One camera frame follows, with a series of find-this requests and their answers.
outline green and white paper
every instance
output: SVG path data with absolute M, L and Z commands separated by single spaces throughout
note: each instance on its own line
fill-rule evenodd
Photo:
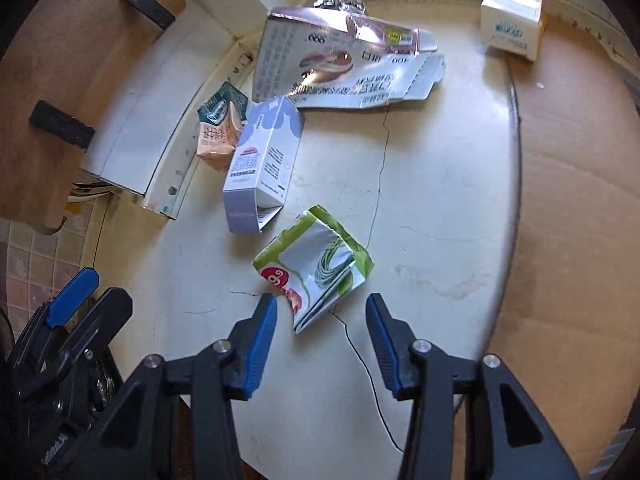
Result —
M 325 310 L 364 283 L 373 269 L 366 249 L 316 205 L 301 213 L 254 258 L 254 267 L 281 289 L 302 332 Z

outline silver screw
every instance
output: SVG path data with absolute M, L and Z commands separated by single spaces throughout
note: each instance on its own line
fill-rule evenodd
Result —
M 213 349 L 219 354 L 226 354 L 231 350 L 231 343 L 226 339 L 218 339 L 213 343 Z
M 429 350 L 431 350 L 431 343 L 429 343 L 426 339 L 416 339 L 412 344 L 414 350 L 416 352 L 420 352 L 421 354 L 426 354 Z
M 149 354 L 143 361 L 147 368 L 158 368 L 161 362 L 162 358 L 158 354 Z
M 502 363 L 500 358 L 497 355 L 487 354 L 482 358 L 484 364 L 486 364 L 489 368 L 497 368 Z

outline tiled floor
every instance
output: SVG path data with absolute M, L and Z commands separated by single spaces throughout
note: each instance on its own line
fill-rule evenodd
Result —
M 19 222 L 0 219 L 0 308 L 16 338 L 30 316 L 76 275 L 93 204 L 82 204 L 55 235 L 45 236 Z

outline black bracket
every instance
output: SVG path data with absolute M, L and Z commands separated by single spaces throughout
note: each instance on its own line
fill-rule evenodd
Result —
M 131 7 L 142 12 L 162 30 L 167 30 L 175 21 L 175 16 L 155 0 L 124 0 Z
M 94 138 L 95 130 L 81 123 L 75 117 L 65 114 L 55 106 L 46 101 L 38 101 L 33 107 L 29 124 L 35 128 L 45 130 L 51 135 L 77 146 L 81 150 L 89 147 L 91 139 Z

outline blue rubber tip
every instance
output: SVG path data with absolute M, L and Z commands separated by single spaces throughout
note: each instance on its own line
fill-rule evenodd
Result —
M 367 298 L 366 317 L 371 343 L 378 359 L 382 379 L 385 381 L 385 388 L 398 398 L 401 389 L 398 355 L 382 321 L 378 306 L 371 296 Z
M 258 322 L 258 329 L 253 344 L 246 356 L 246 376 L 242 385 L 242 392 L 250 399 L 253 392 L 260 386 L 264 366 L 267 363 L 269 348 L 273 340 L 278 321 L 278 304 L 270 294 L 269 302 L 264 309 L 262 319 Z
M 94 290 L 98 288 L 100 277 L 95 269 L 81 269 L 65 288 L 49 303 L 47 326 L 63 326 Z

